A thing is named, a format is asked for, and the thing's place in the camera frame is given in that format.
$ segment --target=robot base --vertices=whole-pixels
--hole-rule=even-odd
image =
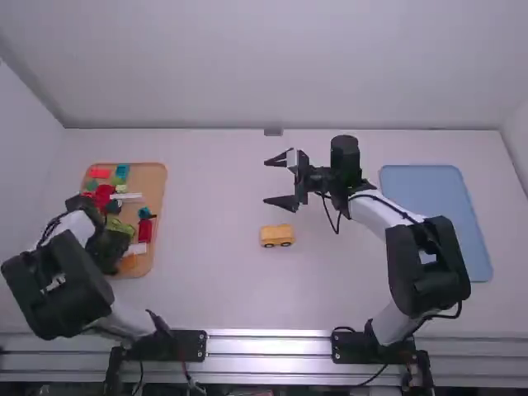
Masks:
[[[332,360],[338,365],[404,365],[416,360],[413,339],[379,346],[364,332],[333,332]]]
[[[128,361],[202,362],[207,348],[207,332],[203,330],[171,330],[172,339],[156,332],[136,341],[126,353]]]

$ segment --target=green toy block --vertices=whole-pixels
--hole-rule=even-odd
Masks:
[[[84,188],[86,188],[88,191],[95,191],[98,186],[99,186],[99,183],[95,179],[91,179],[87,181]]]
[[[113,176],[111,178],[110,184],[112,186],[119,186],[120,184],[125,184],[125,181],[123,179],[121,179],[120,177]]]

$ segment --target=toy piece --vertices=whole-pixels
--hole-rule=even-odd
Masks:
[[[130,172],[130,165],[128,163],[120,163],[115,168],[115,175],[119,179],[123,180],[123,182],[126,182],[126,178],[129,176],[129,172]]]
[[[125,184],[125,181],[123,179],[121,179],[120,177],[117,177],[117,176],[113,176],[110,180],[110,184],[112,186],[117,186],[119,184]]]
[[[129,246],[128,250],[125,252],[123,257],[130,255],[138,254],[147,254],[147,244],[146,243],[133,243]]]
[[[88,174],[94,179],[107,179],[108,177],[110,177],[111,170],[97,169],[96,167],[93,167],[92,169],[90,169],[90,172]]]
[[[97,186],[99,186],[99,183],[97,182],[97,180],[91,179],[90,181],[86,183],[84,188],[86,188],[88,191],[95,191]]]
[[[121,200],[110,200],[105,205],[105,212],[111,215],[118,215],[121,213],[121,208],[123,206],[123,202]]]
[[[123,272],[130,271],[132,268],[136,268],[138,266],[138,259],[135,254],[130,254],[127,257],[123,257],[123,259],[119,263],[119,270]]]
[[[150,219],[141,219],[139,221],[138,242],[150,243],[152,240],[152,221]]]
[[[115,186],[115,192],[118,194],[123,194],[128,191],[126,184],[118,184]]]
[[[143,194],[140,192],[126,192],[125,194],[112,194],[112,200],[124,200],[125,202],[143,202]]]
[[[93,200],[96,204],[96,207],[101,211],[105,212],[105,206],[110,202],[111,194],[114,193],[116,189],[113,186],[110,186],[109,184],[101,184],[95,192],[95,196],[93,197]]]
[[[135,235],[135,228],[133,225],[122,223],[121,220],[117,219],[116,217],[110,217],[106,221],[106,228],[112,231],[127,233],[131,238]]]
[[[273,248],[276,245],[289,246],[294,242],[294,228],[291,224],[261,227],[261,246],[264,248]]]
[[[138,210],[138,217],[140,219],[154,219],[158,217],[158,215],[150,213],[150,209],[148,208],[148,206],[145,206]]]

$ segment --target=blue toy block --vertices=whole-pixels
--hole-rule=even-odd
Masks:
[[[150,213],[150,209],[147,206],[141,208],[140,210],[138,210],[138,217],[140,219],[151,219],[152,214]]]
[[[115,176],[126,182],[126,178],[129,176],[130,165],[128,163],[120,163],[115,168]]]

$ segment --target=red toy block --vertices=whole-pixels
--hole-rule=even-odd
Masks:
[[[138,242],[150,243],[152,239],[152,221],[150,219],[141,219],[139,221]]]
[[[110,177],[110,174],[110,169],[97,169],[96,167],[93,167],[90,169],[89,176],[93,179],[107,179]]]
[[[109,184],[101,184],[100,186],[97,186],[93,201],[102,213],[106,213],[106,204],[110,202],[110,195],[114,192],[116,192],[116,188]]]

